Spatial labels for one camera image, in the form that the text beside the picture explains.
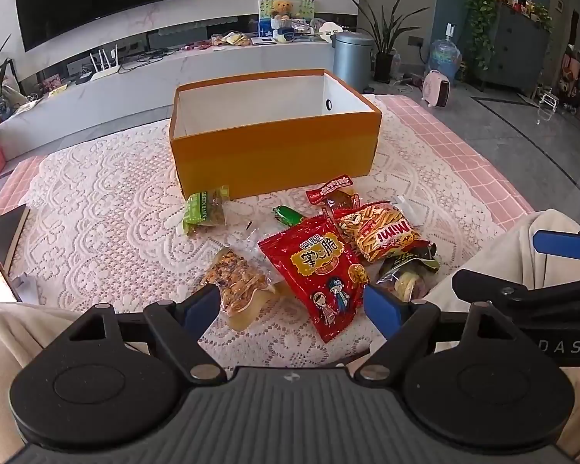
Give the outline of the black dried fruit pack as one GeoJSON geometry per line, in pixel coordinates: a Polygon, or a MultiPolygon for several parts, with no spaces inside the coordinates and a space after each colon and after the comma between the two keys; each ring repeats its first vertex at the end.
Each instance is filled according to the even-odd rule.
{"type": "Polygon", "coordinates": [[[440,270],[433,242],[418,241],[409,250],[395,254],[383,262],[376,284],[402,302],[421,300],[440,270]]]}

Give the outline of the red chips snack bag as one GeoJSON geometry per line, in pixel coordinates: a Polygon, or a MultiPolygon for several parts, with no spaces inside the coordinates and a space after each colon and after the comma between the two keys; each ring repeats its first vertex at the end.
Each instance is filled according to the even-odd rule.
{"type": "Polygon", "coordinates": [[[368,275],[331,218],[305,219],[259,241],[259,249],[305,305],[323,341],[350,326],[368,275]]]}

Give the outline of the Mimi shrimp stick bag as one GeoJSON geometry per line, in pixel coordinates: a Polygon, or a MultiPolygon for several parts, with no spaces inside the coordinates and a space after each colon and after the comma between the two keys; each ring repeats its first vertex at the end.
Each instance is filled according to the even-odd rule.
{"type": "Polygon", "coordinates": [[[341,232],[367,262],[397,256],[422,241],[401,209],[390,202],[373,202],[333,213],[341,232]]]}

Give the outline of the mixed nuts clear pack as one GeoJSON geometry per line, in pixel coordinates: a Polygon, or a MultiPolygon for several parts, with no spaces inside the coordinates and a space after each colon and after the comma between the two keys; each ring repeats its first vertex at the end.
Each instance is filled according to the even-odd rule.
{"type": "Polygon", "coordinates": [[[204,272],[199,288],[217,287],[221,294],[220,314],[234,331],[246,330],[261,311],[276,298],[269,276],[241,254],[225,247],[204,272]]]}

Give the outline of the clear white candy pack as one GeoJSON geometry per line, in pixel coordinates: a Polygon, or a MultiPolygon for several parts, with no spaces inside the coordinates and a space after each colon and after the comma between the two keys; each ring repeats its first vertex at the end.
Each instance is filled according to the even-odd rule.
{"type": "Polygon", "coordinates": [[[271,236],[271,230],[264,224],[249,222],[239,231],[237,236],[229,239],[226,247],[248,262],[261,263],[265,261],[265,255],[259,247],[259,242],[271,236]]]}

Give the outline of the white lace tablecloth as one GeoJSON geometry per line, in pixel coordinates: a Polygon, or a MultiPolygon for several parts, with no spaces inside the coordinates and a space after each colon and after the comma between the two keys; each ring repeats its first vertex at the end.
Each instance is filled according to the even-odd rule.
{"type": "MultiPolygon", "coordinates": [[[[381,111],[372,169],[354,189],[365,202],[403,197],[440,260],[433,299],[458,310],[449,275],[503,232],[447,163],[375,97],[381,111]]],[[[25,203],[29,216],[11,271],[30,275],[37,305],[0,305],[0,379],[12,380],[64,329],[99,303],[140,312],[190,297],[230,238],[249,222],[274,231],[273,209],[318,214],[302,189],[230,201],[226,224],[183,232],[185,200],[169,124],[144,125],[46,157],[25,203]]]]}

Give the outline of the green pea snack pack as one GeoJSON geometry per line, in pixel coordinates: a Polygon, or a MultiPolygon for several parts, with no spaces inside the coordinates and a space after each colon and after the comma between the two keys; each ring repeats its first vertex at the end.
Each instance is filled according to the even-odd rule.
{"type": "Polygon", "coordinates": [[[217,227],[226,224],[225,203],[229,200],[227,186],[191,194],[185,204],[182,219],[183,232],[193,234],[201,227],[217,227]]]}

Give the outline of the pink checkered table cover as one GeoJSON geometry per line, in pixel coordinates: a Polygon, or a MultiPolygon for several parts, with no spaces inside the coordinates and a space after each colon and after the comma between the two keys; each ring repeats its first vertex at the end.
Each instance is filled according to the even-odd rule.
{"type": "MultiPolygon", "coordinates": [[[[533,212],[522,194],[486,158],[438,121],[429,110],[408,96],[382,94],[377,99],[447,163],[470,192],[488,207],[492,219],[502,229],[510,229],[522,216],[533,212]]],[[[27,193],[46,156],[67,147],[66,143],[56,140],[7,162],[0,174],[0,215],[16,207],[19,199],[27,193]]]]}

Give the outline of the red braised meat pack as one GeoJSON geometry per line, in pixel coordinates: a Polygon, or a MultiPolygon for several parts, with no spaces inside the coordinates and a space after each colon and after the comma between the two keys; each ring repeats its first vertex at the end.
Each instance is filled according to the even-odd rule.
{"type": "Polygon", "coordinates": [[[320,207],[326,213],[351,210],[360,207],[361,204],[361,199],[353,186],[353,180],[348,175],[341,175],[317,189],[308,189],[306,197],[310,204],[320,207]]]}

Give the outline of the orange cardboard box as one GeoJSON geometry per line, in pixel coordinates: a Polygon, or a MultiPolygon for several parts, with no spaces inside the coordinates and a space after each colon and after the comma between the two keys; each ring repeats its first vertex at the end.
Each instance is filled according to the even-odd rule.
{"type": "Polygon", "coordinates": [[[381,118],[330,71],[281,70],[177,87],[168,137],[183,196],[240,199],[368,175],[381,118]]]}

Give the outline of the dark teal cabinet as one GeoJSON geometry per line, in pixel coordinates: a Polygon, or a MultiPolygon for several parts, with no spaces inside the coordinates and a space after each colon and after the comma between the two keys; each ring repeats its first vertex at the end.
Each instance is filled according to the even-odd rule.
{"type": "Polygon", "coordinates": [[[478,76],[487,84],[529,90],[543,69],[550,32],[506,6],[499,8],[490,34],[493,53],[478,76]]]}

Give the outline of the white tv console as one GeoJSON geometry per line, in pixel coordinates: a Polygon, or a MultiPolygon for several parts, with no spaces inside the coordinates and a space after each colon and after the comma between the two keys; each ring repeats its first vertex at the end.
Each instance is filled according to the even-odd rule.
{"type": "Polygon", "coordinates": [[[177,87],[212,78],[289,69],[333,68],[326,42],[183,50],[160,61],[68,87],[0,124],[10,160],[118,118],[172,105],[177,87]]]}

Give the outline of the white wifi router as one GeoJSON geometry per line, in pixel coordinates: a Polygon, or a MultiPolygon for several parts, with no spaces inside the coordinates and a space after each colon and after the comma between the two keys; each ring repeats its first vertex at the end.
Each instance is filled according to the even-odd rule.
{"type": "Polygon", "coordinates": [[[106,78],[120,69],[117,45],[110,48],[98,48],[96,53],[89,53],[89,59],[93,67],[92,81],[106,78]]]}

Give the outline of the trailing ivy plant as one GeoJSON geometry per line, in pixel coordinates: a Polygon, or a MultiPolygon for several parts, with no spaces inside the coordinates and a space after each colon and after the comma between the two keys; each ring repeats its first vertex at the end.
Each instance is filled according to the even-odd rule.
{"type": "Polygon", "coordinates": [[[466,0],[467,24],[467,63],[470,68],[487,70],[495,46],[490,38],[496,23],[499,9],[507,0],[466,0]]]}

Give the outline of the teddy bear gift box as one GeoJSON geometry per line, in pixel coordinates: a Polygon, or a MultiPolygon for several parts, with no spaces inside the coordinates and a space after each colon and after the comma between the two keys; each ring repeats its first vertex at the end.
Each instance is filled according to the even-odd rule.
{"type": "Polygon", "coordinates": [[[314,0],[259,0],[258,37],[290,42],[314,34],[314,0]]]}

